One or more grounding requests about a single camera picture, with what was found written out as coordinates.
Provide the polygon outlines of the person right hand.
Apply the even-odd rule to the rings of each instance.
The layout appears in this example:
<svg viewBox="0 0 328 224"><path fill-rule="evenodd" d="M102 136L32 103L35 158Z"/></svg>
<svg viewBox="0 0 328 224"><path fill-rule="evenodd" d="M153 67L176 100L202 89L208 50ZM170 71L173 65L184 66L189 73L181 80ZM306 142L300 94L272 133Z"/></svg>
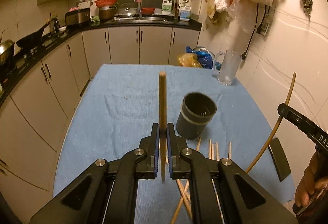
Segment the person right hand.
<svg viewBox="0 0 328 224"><path fill-rule="evenodd" d="M310 197L315 193L315 191L327 187L327 176L318 180L315 179L315 173L318 170L319 164L318 154L319 153L317 151L313 154L309 165L304 170L304 175L297 186L294 197L297 207L307 206L309 204Z"/></svg>

